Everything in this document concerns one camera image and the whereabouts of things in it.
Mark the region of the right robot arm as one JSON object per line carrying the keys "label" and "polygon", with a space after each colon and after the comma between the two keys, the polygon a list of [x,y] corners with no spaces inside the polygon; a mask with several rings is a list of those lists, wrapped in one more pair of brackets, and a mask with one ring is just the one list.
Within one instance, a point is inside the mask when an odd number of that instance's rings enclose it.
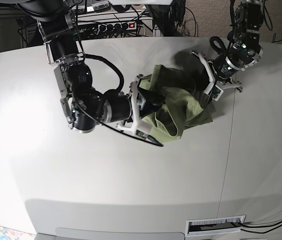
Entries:
{"label": "right robot arm", "polygon": [[[17,6],[37,21],[48,62],[56,65],[60,102],[72,130],[89,133],[97,125],[107,127],[109,123],[118,123],[116,132],[149,136],[152,127],[142,119],[161,107],[163,97],[141,89],[139,79],[130,84],[129,93],[123,93],[122,72],[104,57],[84,52],[77,21],[78,3],[26,0]],[[119,78],[118,86],[105,93],[97,91],[92,86],[92,72],[86,59],[110,67]]]}

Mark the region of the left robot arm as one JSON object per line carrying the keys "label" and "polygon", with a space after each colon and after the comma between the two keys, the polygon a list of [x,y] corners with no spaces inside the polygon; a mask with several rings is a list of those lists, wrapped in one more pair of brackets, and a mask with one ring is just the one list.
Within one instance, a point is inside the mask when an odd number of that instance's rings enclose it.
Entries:
{"label": "left robot arm", "polygon": [[230,3],[232,30],[228,34],[229,44],[217,36],[210,38],[210,46],[218,54],[216,59],[206,59],[201,52],[192,51],[203,67],[201,75],[205,78],[203,90],[205,94],[220,94],[222,89],[217,83],[230,84],[239,89],[232,76],[239,71],[257,64],[262,57],[260,45],[260,28],[265,21],[264,0],[242,0],[234,9],[234,1]]}

